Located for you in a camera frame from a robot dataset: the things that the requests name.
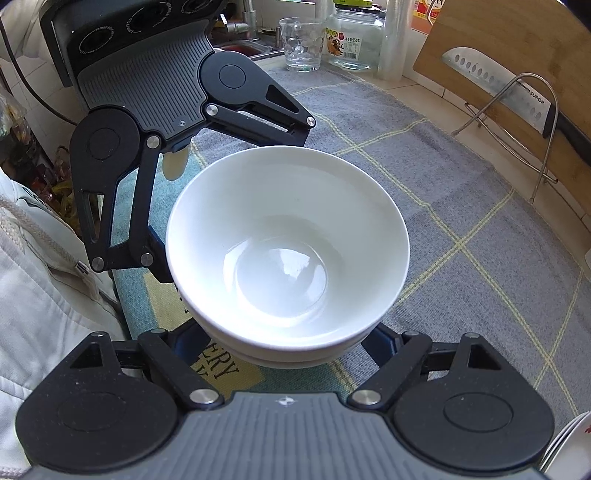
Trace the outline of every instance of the knife handle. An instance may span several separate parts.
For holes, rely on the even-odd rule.
[[[548,117],[546,118],[546,125],[542,136],[548,138],[552,132],[552,124],[554,123],[554,115],[556,107],[550,105]],[[591,167],[591,140],[585,135],[579,127],[577,127],[567,116],[562,112],[558,112],[558,122],[556,123],[556,130],[560,130],[569,141],[575,152],[581,159]]]

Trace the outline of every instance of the white plate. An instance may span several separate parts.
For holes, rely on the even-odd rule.
[[[577,417],[573,418],[570,422],[568,422],[565,427],[560,431],[560,433],[550,442],[546,452],[540,462],[540,469],[544,469],[550,460],[554,457],[554,454],[558,451],[558,448],[564,441],[564,439],[569,435],[570,432],[579,424],[579,422],[585,418],[587,412],[578,415]]]
[[[582,480],[591,472],[591,412],[579,420],[542,471],[550,480]]]

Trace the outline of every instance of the bowl rim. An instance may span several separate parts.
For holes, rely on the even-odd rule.
[[[344,164],[347,168],[350,168],[354,171],[356,171],[358,174],[361,174],[362,176],[366,177],[367,179],[370,180],[370,183],[373,183],[375,187],[377,187],[379,189],[379,191],[381,192],[382,196],[384,197],[384,199],[387,202],[390,202],[391,206],[394,207],[395,211],[398,213],[398,215],[400,216],[400,219],[402,220],[402,227],[403,227],[403,231],[404,231],[404,239],[405,239],[405,267],[404,267],[404,275],[402,277],[402,282],[400,282],[400,286],[398,287],[395,295],[393,295],[393,299],[392,302],[390,304],[388,304],[383,311],[380,313],[380,315],[373,321],[374,325],[377,325],[381,319],[383,318],[383,316],[390,310],[390,308],[392,307],[392,305],[394,305],[394,303],[396,302],[396,300],[398,299],[398,297],[400,296],[400,292],[402,292],[402,289],[404,288],[404,284],[406,283],[407,277],[408,277],[408,269],[410,266],[410,239],[408,237],[408,229],[406,227],[406,222],[404,221],[404,217],[402,216],[402,213],[400,213],[400,210],[398,208],[398,206],[396,205],[396,203],[394,202],[393,198],[388,194],[388,192],[386,192],[386,190],[368,173],[364,172],[363,170],[361,170],[361,168],[357,167],[356,165],[353,165],[352,163],[337,157],[336,155],[327,153],[327,152],[323,152],[321,150],[316,150],[314,148],[307,148],[307,147],[295,147],[292,145],[270,145],[270,146],[266,146],[266,147],[254,147],[254,148],[249,148],[246,150],[240,150],[238,152],[234,152],[232,154],[226,155],[225,157],[220,158],[219,160],[216,160],[215,162],[209,164],[206,168],[204,168],[203,170],[201,170],[199,173],[197,173],[197,175],[195,175],[188,183],[187,185],[184,187],[184,189],[181,191],[181,193],[179,194],[177,200],[174,202],[174,206],[170,212],[170,216],[168,217],[168,222],[167,222],[167,227],[166,227],[166,244],[165,244],[165,248],[166,248],[166,259],[167,259],[167,263],[168,263],[168,268],[170,269],[170,273],[173,277],[174,280],[174,284],[176,285],[178,292],[180,293],[180,295],[183,298],[183,301],[185,301],[186,303],[189,304],[189,307],[194,310],[195,312],[197,312],[199,314],[199,316],[201,317],[201,320],[207,323],[210,323],[211,325],[213,325],[216,329],[221,330],[223,333],[225,333],[226,335],[235,338],[236,340],[243,342],[247,345],[250,346],[254,346],[256,348],[262,348],[262,349],[267,349],[267,350],[273,350],[273,351],[293,351],[293,352],[305,352],[305,351],[313,351],[313,350],[317,350],[317,349],[324,349],[324,348],[329,348],[332,346],[336,346],[340,343],[346,342],[347,340],[354,338],[355,336],[360,335],[365,329],[367,329],[368,325],[370,325],[370,323],[366,323],[364,326],[361,326],[359,328],[357,328],[355,331],[350,331],[347,332],[345,334],[342,334],[336,338],[333,338],[331,340],[328,341],[316,341],[316,342],[311,342],[309,345],[277,345],[277,343],[269,343],[269,342],[263,342],[260,340],[256,340],[253,338],[248,338],[248,337],[244,337],[242,335],[239,335],[233,331],[231,331],[230,329],[226,328],[224,325],[221,325],[219,322],[215,321],[215,319],[212,319],[209,315],[207,315],[200,307],[199,305],[197,305],[197,303],[195,301],[193,301],[191,295],[189,294],[188,291],[186,291],[186,289],[183,287],[183,285],[180,284],[180,282],[178,281],[177,275],[174,271],[172,262],[171,262],[171,255],[170,255],[170,251],[168,246],[170,245],[169,242],[169,235],[170,235],[170,231],[171,231],[171,224],[173,222],[173,219],[175,217],[175,212],[179,206],[179,204],[182,202],[183,196],[186,194],[186,192],[189,190],[189,188],[191,188],[191,185],[197,181],[197,179],[199,178],[199,176],[201,176],[205,171],[210,170],[210,169],[214,169],[214,168],[220,168],[219,166],[223,163],[223,162],[228,162],[228,161],[242,161],[242,159],[240,159],[241,156],[247,154],[248,152],[251,152],[252,150],[261,150],[261,149],[265,149],[265,150],[284,150],[284,149],[290,149],[290,150],[300,150],[300,151],[310,151],[313,152],[314,154],[321,154],[321,156],[324,156],[325,159],[328,161],[330,159],[330,161],[337,161],[339,163]]]

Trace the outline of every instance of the glass cup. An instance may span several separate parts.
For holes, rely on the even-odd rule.
[[[323,21],[315,18],[284,18],[279,20],[287,69],[313,72],[320,68],[324,46]]]

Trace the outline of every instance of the kitchen knife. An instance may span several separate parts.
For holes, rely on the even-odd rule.
[[[516,74],[497,61],[470,47],[452,48],[445,52],[441,59],[443,63],[492,96],[516,77]],[[517,81],[499,101],[534,127],[544,138],[550,136],[556,107],[523,80]],[[591,140],[562,112],[558,112],[556,130],[564,134],[579,157],[591,166]]]

